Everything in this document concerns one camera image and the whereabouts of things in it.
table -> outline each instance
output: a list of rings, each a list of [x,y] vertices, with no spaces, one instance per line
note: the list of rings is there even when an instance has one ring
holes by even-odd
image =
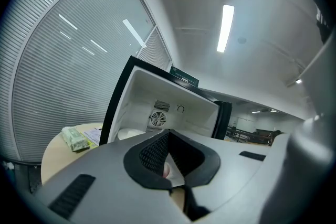
[[[89,123],[75,127],[79,132],[83,132],[95,127],[102,127],[102,125],[102,123]],[[52,176],[89,151],[90,149],[88,148],[79,152],[73,152],[63,140],[62,134],[59,133],[56,135],[43,153],[41,164],[42,184],[44,185]]]

round wooden table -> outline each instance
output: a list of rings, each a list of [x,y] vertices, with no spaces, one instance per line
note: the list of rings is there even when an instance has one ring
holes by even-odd
[[[75,126],[79,132],[87,131],[93,128],[102,127],[102,123],[89,123]],[[50,141],[46,150],[44,151],[41,164],[41,181],[44,185],[52,176],[61,171],[79,157],[83,156],[90,149],[73,152],[63,140],[62,134],[56,135]]]

paper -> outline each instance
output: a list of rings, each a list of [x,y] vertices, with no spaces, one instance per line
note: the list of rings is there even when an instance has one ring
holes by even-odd
[[[82,134],[94,145],[90,144],[90,148],[94,148],[99,146],[100,141],[100,134],[101,134],[101,128],[94,128],[91,130],[87,130],[82,132]]]

mini fridge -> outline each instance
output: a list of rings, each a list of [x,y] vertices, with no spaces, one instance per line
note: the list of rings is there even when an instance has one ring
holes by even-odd
[[[231,103],[131,56],[113,92],[99,144],[113,142],[122,130],[175,129],[223,140],[231,111]]]

green label sign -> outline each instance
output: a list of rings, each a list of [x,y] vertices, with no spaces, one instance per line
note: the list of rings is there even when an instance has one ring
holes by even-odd
[[[183,72],[182,70],[176,68],[176,67],[171,67],[170,68],[170,74],[178,77],[179,79],[182,79],[185,82],[188,82],[189,84],[191,84],[192,86],[198,87],[198,82],[199,80],[190,76],[189,74],[187,74],[186,72]]]

